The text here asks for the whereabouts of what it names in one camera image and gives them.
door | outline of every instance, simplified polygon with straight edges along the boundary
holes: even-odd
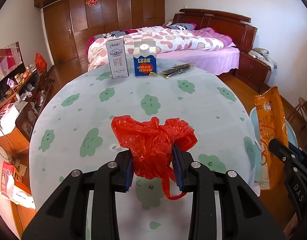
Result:
[[[55,64],[77,57],[70,20],[69,0],[60,0],[43,9],[46,32]]]

wooden headboard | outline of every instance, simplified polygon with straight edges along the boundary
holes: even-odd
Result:
[[[232,37],[237,48],[249,52],[257,28],[244,22],[250,23],[251,19],[239,14],[206,9],[181,9],[172,21],[172,23],[195,23],[196,30],[213,28],[218,33]]]

red paper decoration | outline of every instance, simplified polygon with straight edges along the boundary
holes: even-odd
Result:
[[[86,2],[86,4],[89,5],[89,6],[96,5],[97,3],[98,3],[97,0],[88,0],[88,2]]]

orange snack bag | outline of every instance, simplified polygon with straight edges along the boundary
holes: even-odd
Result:
[[[276,188],[284,178],[284,163],[269,152],[268,144],[273,138],[288,147],[287,128],[283,103],[278,87],[254,97],[258,115],[261,140],[261,185],[260,189]]]

red plastic bag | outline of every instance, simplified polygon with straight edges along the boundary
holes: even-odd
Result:
[[[36,68],[42,73],[47,68],[47,62],[45,59],[40,55],[40,53],[36,53],[36,58],[34,60],[36,64]]]
[[[194,129],[187,122],[172,118],[167,119],[164,125],[159,125],[157,117],[149,122],[137,122],[129,115],[124,115],[113,118],[111,128],[120,145],[131,150],[133,169],[137,176],[161,178],[168,199],[176,200],[185,195],[170,196],[169,178],[175,181],[170,167],[174,142],[177,141],[182,151],[188,151],[197,142]]]

